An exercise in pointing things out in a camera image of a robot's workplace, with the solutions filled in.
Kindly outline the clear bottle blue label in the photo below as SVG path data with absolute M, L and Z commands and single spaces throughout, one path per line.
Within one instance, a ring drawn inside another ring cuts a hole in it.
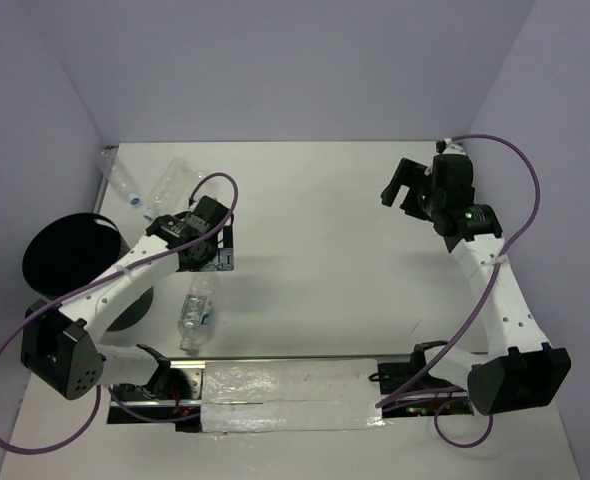
M 179 348 L 188 356 L 197 356 L 213 335 L 219 290 L 215 273 L 193 275 L 178 321 Z

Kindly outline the clear bottle white cap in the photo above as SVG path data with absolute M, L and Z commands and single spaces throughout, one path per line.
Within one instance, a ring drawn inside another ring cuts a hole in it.
M 146 199 L 144 218 L 152 222 L 159 216 L 184 210 L 188 196 L 201 178 L 202 174 L 185 159 L 174 158 Z

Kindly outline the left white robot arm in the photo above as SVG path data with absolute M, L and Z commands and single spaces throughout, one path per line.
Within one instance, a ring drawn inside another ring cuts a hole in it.
M 230 247 L 230 210 L 203 196 L 187 212 L 157 218 L 117 263 L 51 309 L 39 307 L 22 335 L 21 363 L 68 400 L 96 385 L 132 384 L 148 398 L 170 388 L 169 360 L 154 349 L 104 345 L 102 337 L 157 282 L 212 263 L 219 231 Z

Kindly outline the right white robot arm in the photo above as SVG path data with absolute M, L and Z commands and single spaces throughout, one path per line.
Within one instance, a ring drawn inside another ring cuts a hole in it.
M 391 206 L 401 187 L 408 189 L 402 210 L 433 225 L 479 300 L 449 342 L 421 346 L 423 358 L 410 366 L 410 379 L 380 403 L 391 403 L 412 386 L 431 391 L 445 380 L 466 391 L 485 416 L 549 405 L 571 359 L 566 349 L 551 345 L 527 306 L 496 214 L 475 201 L 469 157 L 437 155 L 430 167 L 402 159 L 381 194 L 382 204 Z M 485 355 L 456 346 L 476 319 L 483 322 Z

